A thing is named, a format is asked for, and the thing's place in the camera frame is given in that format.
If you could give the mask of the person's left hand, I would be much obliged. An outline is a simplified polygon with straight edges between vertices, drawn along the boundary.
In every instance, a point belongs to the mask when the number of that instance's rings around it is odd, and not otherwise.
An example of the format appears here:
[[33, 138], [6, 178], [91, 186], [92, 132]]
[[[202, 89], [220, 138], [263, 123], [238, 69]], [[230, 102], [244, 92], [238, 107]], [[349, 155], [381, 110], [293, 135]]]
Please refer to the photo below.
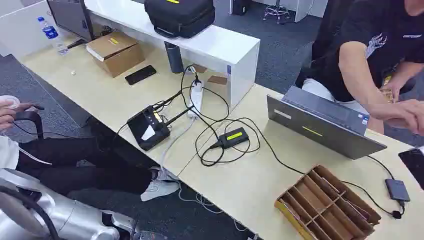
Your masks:
[[396, 103], [399, 100], [400, 94], [409, 92], [414, 86], [415, 83], [412, 78], [408, 80], [398, 80], [393, 79], [393, 76], [389, 75], [384, 79], [380, 91], [389, 103]]

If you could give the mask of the person's right hand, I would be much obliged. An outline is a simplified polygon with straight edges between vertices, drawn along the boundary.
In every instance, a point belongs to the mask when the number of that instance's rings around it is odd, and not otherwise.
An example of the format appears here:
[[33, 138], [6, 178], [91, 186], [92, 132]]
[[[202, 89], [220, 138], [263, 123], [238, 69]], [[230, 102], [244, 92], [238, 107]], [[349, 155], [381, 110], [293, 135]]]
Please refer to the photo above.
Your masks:
[[396, 103], [371, 103], [365, 109], [378, 120], [396, 128], [405, 128], [424, 135], [424, 102], [416, 99]]

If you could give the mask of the seated person's hand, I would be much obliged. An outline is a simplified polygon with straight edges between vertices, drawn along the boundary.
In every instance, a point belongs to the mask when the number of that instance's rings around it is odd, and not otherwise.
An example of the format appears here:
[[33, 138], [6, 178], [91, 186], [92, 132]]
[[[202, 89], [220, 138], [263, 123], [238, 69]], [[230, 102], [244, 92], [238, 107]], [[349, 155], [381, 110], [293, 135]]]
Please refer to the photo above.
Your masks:
[[0, 102], [0, 130], [10, 128], [15, 121], [17, 113], [24, 112], [32, 107], [35, 107], [36, 104], [33, 103], [20, 103], [15, 108], [9, 108], [14, 103], [9, 100], [2, 100]]

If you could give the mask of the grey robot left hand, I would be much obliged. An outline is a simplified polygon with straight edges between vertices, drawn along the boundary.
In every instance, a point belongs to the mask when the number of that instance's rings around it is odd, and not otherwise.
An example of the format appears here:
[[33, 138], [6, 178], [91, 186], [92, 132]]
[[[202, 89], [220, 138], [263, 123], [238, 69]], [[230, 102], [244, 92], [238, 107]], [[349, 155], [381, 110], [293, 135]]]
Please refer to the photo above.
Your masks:
[[117, 230], [117, 240], [168, 240], [159, 232], [141, 230], [139, 220], [109, 210], [102, 211], [102, 223]]

